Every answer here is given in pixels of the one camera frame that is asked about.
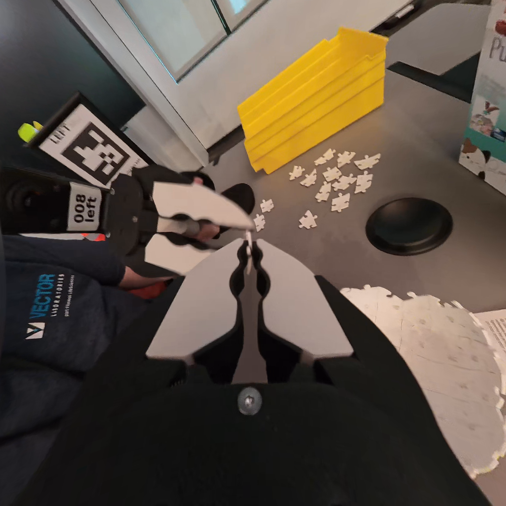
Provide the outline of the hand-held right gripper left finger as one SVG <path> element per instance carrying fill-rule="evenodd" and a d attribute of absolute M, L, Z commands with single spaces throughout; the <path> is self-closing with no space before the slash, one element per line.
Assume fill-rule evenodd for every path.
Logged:
<path fill-rule="evenodd" d="M 244 346 L 245 254 L 246 242 L 235 239 L 184 277 L 147 358 L 203 366 L 214 383 L 231 383 Z"/>

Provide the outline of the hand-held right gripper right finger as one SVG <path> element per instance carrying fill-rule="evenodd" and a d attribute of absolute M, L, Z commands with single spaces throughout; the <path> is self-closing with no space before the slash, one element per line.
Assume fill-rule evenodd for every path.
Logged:
<path fill-rule="evenodd" d="M 316 275 L 303 263 L 263 239 L 252 248 L 257 342 L 268 383 L 286 383 L 302 363 L 354 354 Z"/>

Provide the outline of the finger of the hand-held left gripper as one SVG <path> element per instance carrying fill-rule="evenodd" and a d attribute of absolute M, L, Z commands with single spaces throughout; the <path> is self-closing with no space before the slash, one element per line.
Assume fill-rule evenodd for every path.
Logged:
<path fill-rule="evenodd" d="M 239 205 L 206 186 L 154 182 L 152 199 L 162 218 L 182 215 L 196 222 L 207 220 L 232 229 L 256 228 L 253 219 Z"/>
<path fill-rule="evenodd" d="M 144 248 L 144 261 L 178 275 L 187 275 L 199 263 L 219 249 L 199 249 L 191 244 L 174 244 L 168 237 L 156 233 Z"/>

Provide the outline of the puzzle pieces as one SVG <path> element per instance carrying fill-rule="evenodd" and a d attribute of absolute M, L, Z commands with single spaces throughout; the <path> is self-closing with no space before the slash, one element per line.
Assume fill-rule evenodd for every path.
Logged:
<path fill-rule="evenodd" d="M 288 180 L 308 189 L 315 189 L 316 184 L 321 183 L 314 196 L 316 203 L 330 202 L 331 212 L 343 212 L 349 207 L 352 194 L 366 193 L 371 187 L 371 170 L 381 157 L 382 154 L 377 153 L 357 159 L 355 152 L 337 153 L 329 148 L 313 161 L 313 168 L 309 171 L 294 165 L 288 173 Z"/>

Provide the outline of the partly built puzzle ball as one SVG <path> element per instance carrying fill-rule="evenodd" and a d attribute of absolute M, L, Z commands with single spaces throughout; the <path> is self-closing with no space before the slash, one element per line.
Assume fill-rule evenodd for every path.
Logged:
<path fill-rule="evenodd" d="M 410 368 L 448 445 L 475 479 L 505 457 L 505 359 L 457 301 L 383 287 L 340 291 L 390 340 Z"/>

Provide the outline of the black round ball stand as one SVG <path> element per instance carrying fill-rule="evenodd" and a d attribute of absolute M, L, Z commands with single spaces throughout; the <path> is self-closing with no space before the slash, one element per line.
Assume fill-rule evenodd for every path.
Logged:
<path fill-rule="evenodd" d="M 438 202 L 405 197 L 377 208 L 365 225 L 368 241 L 393 256 L 417 256 L 435 250 L 450 237 L 453 218 Z"/>

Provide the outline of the colourful puzzle box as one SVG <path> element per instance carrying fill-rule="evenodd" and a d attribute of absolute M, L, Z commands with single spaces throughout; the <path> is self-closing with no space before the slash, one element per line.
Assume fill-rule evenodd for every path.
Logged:
<path fill-rule="evenodd" d="M 505 195 L 505 1 L 492 1 L 459 163 Z"/>

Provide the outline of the person's dark clothing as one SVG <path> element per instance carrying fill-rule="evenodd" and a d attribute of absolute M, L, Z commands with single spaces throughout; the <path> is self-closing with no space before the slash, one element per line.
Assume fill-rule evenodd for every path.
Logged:
<path fill-rule="evenodd" d="M 1 355 L 1 440 L 58 422 L 85 375 L 148 305 L 144 277 L 106 242 L 3 235 L 6 318 Z"/>

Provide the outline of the yellow plastic bin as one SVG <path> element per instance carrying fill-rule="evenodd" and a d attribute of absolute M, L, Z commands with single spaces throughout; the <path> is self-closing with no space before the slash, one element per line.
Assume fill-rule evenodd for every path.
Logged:
<path fill-rule="evenodd" d="M 384 103 L 389 38 L 340 27 L 237 108 L 255 172 L 271 174 Z"/>

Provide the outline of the white framed glass partition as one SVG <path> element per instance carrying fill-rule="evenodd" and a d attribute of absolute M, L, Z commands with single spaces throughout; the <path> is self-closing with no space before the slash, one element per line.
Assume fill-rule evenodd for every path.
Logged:
<path fill-rule="evenodd" d="M 57 1 L 200 160 L 286 66 L 284 1 Z"/>

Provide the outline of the white instruction leaflet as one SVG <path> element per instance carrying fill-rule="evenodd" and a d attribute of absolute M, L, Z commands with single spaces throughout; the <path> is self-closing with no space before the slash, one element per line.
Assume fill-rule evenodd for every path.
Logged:
<path fill-rule="evenodd" d="M 492 345 L 505 355 L 505 309 L 474 313 L 492 339 Z"/>

